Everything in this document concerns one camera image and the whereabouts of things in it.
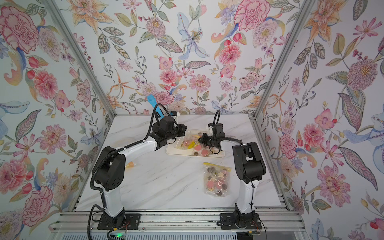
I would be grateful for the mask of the blue microphone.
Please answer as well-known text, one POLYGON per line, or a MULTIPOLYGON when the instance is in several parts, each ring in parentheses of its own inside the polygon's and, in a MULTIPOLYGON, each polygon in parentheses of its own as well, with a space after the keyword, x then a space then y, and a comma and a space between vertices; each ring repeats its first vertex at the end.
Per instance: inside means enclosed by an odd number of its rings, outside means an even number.
MULTIPOLYGON (((148 95, 147 100, 152 105, 153 108, 158 104, 156 101, 156 98, 153 95, 148 95)), ((162 119, 164 117, 164 114, 163 114, 160 107, 156 108, 156 112, 159 115, 160 119, 162 119)))

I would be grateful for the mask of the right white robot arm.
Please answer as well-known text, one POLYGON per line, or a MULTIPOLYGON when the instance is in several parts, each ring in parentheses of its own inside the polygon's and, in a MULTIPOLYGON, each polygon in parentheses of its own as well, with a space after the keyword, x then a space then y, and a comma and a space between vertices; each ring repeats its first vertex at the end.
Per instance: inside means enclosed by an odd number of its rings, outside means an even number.
POLYGON ((208 132, 199 138, 199 143, 220 152, 232 152, 237 177, 241 181, 239 198, 235 203, 233 216, 235 224, 245 228, 257 220, 254 211, 256 188, 267 172, 260 149, 255 142, 244 144, 241 140, 227 137, 220 123, 208 124, 208 132))

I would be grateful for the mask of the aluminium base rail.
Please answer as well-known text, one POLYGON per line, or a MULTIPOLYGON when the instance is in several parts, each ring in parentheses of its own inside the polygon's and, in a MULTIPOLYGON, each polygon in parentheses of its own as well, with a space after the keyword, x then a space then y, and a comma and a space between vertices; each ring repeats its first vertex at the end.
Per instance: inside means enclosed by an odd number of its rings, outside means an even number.
MULTIPOLYGON (((141 215, 137 223, 140 233, 148 232, 211 232, 219 231, 217 222, 221 213, 231 213, 230 209, 202 209, 191 211, 130 211, 127 214, 141 215)), ((304 232, 305 224, 297 212, 286 209, 257 209, 260 221, 267 232, 304 232)), ((88 212, 59 214, 58 220, 49 225, 51 232, 86 232, 88 212)))

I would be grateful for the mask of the white rectangular tray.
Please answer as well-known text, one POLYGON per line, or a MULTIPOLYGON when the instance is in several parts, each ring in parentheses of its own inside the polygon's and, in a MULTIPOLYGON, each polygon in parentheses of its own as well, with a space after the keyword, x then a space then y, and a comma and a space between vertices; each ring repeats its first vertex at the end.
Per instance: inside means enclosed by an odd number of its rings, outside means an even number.
MULTIPOLYGON (((207 133, 207 130, 186 130, 186 135, 189 135, 189 134, 199 134, 199 133, 207 133)), ((178 155, 178 156, 192 156, 192 157, 195 157, 192 155, 192 151, 189 150, 189 151, 183 151, 183 150, 178 150, 176 149, 176 144, 177 144, 177 141, 178 139, 180 139, 182 137, 178 137, 176 139, 176 141, 170 141, 170 144, 167 145, 167 148, 166 148, 166 153, 168 155, 178 155)), ((225 157, 225 153, 224 152, 219 152, 218 154, 214 154, 214 155, 211 155, 211 156, 208 156, 208 157, 203 157, 203 158, 219 158, 219 159, 222 159, 225 157)))

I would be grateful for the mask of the ziploc bag yellow duck print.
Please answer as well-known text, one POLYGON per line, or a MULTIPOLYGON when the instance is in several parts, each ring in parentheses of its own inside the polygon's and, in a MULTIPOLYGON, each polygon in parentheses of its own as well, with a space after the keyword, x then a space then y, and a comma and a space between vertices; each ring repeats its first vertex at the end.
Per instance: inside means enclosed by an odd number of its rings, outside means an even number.
POLYGON ((135 163, 134 163, 134 162, 129 162, 129 163, 125 166, 126 169, 130 169, 130 168, 134 168, 134 167, 135 167, 135 163))

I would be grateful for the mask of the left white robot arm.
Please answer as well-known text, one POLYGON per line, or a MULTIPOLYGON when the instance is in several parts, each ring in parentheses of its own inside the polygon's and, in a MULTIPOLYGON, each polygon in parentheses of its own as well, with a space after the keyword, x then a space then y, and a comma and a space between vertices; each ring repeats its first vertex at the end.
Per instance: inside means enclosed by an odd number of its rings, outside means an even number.
POLYGON ((116 218, 125 213, 121 200, 120 185, 124 180, 126 160, 135 160, 147 153, 164 147, 169 140, 184 137, 188 127, 179 124, 174 117, 165 116, 151 122, 144 139, 119 149, 105 147, 92 170, 90 188, 99 192, 104 213, 116 218))

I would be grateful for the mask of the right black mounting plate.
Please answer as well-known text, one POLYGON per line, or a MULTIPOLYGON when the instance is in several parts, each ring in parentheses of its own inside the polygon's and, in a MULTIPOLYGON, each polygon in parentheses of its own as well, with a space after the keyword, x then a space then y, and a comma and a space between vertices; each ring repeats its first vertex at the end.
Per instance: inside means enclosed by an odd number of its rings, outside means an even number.
POLYGON ((256 213, 240 215, 221 213, 217 226, 222 230, 261 230, 263 228, 260 217, 256 213))

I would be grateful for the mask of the pile of poured cookies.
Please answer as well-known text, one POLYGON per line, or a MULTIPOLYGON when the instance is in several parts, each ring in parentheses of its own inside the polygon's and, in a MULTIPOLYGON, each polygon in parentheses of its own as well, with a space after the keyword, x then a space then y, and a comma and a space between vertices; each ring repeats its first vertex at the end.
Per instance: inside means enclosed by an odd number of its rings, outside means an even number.
POLYGON ((199 138, 202 135, 189 135, 185 136, 183 140, 177 145, 178 149, 183 151, 192 151, 192 155, 195 157, 208 157, 219 152, 214 152, 215 148, 210 148, 199 142, 199 138))

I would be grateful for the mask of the ziploc bag of cookies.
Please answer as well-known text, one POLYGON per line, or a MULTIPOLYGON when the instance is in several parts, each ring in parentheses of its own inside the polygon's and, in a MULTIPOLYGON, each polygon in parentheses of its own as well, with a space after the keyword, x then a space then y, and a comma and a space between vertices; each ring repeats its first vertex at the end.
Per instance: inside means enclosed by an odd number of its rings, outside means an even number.
POLYGON ((232 168, 215 165, 211 163, 203 163, 204 170, 204 187, 208 195, 223 198, 228 194, 230 173, 232 168))
POLYGON ((202 133, 199 134, 189 134, 180 139, 178 139, 176 144, 176 149, 178 150, 195 150, 200 151, 203 149, 202 145, 199 142, 199 138, 202 136, 202 133))

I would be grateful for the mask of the black mounting plate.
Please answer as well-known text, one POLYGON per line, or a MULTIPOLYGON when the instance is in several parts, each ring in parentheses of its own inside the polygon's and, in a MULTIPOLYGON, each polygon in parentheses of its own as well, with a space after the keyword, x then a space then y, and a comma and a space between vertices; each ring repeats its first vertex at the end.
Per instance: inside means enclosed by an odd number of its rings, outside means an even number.
POLYGON ((256 213, 240 215, 221 213, 217 226, 222 230, 261 230, 263 228, 260 217, 256 213))
POLYGON ((114 218, 102 214, 97 230, 138 230, 141 214, 120 214, 114 218))

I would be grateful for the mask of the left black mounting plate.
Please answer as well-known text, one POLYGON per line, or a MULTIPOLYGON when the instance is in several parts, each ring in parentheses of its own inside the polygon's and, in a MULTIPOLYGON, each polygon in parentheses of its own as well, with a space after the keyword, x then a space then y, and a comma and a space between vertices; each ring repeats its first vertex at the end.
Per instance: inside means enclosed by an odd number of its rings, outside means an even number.
POLYGON ((102 214, 97 230, 138 230, 141 214, 120 214, 114 218, 102 214))

